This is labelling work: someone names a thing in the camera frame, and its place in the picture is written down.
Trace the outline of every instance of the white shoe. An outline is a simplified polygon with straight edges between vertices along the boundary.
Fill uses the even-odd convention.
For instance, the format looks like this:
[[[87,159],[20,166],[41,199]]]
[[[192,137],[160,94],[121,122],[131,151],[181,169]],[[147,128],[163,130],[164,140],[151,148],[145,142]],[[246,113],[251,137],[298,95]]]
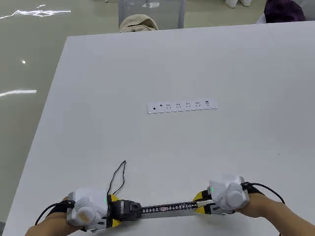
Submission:
[[[243,4],[243,6],[250,6],[251,2],[252,0],[241,0],[241,3]]]
[[[231,8],[235,8],[238,0],[224,0],[225,4]]]

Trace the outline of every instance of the hand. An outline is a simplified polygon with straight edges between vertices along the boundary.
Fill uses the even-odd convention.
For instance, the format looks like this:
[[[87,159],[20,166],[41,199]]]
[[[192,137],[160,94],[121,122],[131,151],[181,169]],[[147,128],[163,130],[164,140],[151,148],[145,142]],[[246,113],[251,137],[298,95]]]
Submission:
[[[274,203],[274,201],[266,196],[259,193],[253,193],[250,194],[250,203],[246,207],[236,211],[252,218],[264,217],[266,209],[272,203]]]

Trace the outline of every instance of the gray chair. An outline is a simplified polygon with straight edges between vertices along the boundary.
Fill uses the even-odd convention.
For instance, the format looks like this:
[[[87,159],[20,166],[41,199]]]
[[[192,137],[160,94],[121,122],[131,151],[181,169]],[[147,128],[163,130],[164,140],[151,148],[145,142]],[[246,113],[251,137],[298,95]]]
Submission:
[[[134,14],[150,16],[161,30],[184,27],[186,0],[119,0],[119,25]]]
[[[315,21],[315,1],[314,0],[294,0],[303,10],[307,21]]]

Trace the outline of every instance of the shiny floor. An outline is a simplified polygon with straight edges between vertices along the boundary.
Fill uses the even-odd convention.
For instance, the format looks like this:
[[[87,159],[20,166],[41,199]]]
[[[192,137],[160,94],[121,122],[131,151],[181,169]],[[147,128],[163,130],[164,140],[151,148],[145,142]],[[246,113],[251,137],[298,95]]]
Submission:
[[[230,9],[223,0],[187,0],[184,25],[254,24],[264,5],[253,0]],[[118,0],[1,0],[0,221],[8,216],[67,36],[110,32],[118,32]]]

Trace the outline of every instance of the power strip switch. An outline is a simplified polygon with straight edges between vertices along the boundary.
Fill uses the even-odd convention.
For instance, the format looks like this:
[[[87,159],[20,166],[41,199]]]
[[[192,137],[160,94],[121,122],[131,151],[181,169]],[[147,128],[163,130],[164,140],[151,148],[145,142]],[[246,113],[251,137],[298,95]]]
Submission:
[[[218,104],[213,99],[194,99],[175,102],[153,102],[147,104],[148,114],[212,110],[217,108]]]

